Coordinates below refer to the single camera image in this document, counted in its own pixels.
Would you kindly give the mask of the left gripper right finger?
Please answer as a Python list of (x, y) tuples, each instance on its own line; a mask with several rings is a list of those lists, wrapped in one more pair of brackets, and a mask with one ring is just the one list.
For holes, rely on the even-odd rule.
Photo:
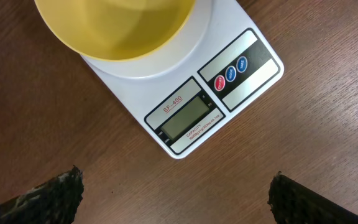
[(270, 183), (268, 204), (280, 224), (358, 224), (358, 215), (281, 172)]

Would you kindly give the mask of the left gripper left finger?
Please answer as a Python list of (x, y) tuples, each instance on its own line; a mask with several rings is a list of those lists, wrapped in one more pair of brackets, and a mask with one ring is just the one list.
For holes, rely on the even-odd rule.
[(0, 204), (0, 224), (73, 223), (83, 192), (83, 173), (74, 166)]

